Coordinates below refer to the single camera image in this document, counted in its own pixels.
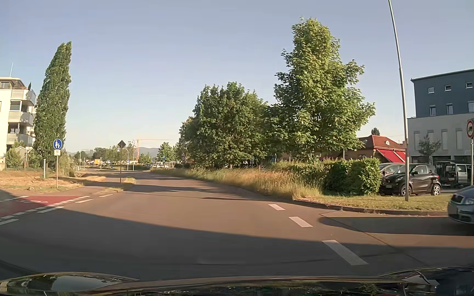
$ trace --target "asphalt road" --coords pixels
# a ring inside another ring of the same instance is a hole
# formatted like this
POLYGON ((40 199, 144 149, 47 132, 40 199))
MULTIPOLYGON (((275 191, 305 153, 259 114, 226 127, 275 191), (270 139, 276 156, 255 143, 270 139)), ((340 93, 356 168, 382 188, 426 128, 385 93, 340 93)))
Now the asphalt road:
POLYGON ((128 174, 136 184, 122 193, 0 193, 0 279, 57 271, 167 280, 474 266, 474 228, 446 217, 315 209, 230 186, 128 174))

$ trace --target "sign post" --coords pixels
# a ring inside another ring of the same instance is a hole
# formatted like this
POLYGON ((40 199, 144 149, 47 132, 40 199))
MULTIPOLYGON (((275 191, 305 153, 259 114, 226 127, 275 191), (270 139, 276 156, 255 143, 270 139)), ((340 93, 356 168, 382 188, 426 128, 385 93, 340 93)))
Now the sign post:
POLYGON ((471 185, 473 185, 473 177, 474 177, 474 165, 473 165, 473 137, 474 137, 474 118, 468 120, 465 126, 465 132, 467 136, 471 139, 471 185))
POLYGON ((56 188, 58 188, 58 175, 60 170, 58 169, 58 159, 61 155, 61 148, 63 147, 63 142, 59 138, 54 140, 54 143, 52 143, 52 146, 54 147, 54 155, 56 155, 56 188))

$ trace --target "blue sky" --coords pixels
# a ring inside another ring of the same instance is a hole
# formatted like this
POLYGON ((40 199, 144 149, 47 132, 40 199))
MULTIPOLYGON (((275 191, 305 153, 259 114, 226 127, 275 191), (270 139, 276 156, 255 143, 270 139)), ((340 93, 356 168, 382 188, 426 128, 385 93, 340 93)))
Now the blue sky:
MULTIPOLYGON (((405 76, 474 68, 474 1, 394 0, 405 76)), ((136 138, 176 142, 205 84, 237 81, 274 102, 290 26, 314 17, 341 40, 341 57, 365 64, 358 87, 376 116, 359 131, 403 140, 398 62, 386 0, 0 2, 0 76, 39 93, 56 47, 73 42, 68 151, 136 138)), ((162 141, 144 141, 155 147, 162 141)))

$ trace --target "blue pedestrian sign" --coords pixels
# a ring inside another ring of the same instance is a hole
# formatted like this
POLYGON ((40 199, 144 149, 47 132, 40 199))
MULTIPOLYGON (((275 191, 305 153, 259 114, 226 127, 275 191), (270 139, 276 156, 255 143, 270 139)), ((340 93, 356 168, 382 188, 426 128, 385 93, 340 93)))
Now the blue pedestrian sign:
POLYGON ((53 146, 55 150, 60 150, 63 146, 62 140, 60 140, 59 138, 55 139, 53 146))

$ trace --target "tire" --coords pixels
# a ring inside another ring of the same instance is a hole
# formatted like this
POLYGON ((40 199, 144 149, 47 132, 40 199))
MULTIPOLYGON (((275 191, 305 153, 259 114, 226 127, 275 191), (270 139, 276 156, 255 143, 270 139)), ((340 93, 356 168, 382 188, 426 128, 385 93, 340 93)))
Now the tire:
MULTIPOLYGON (((409 186, 409 196, 411 196, 411 186, 409 186)), ((405 184, 400 187, 400 196, 404 197, 405 196, 405 184)))
POLYGON ((440 195, 440 192, 442 192, 442 188, 438 184, 433 184, 433 187, 431 188, 431 195, 434 197, 440 195))

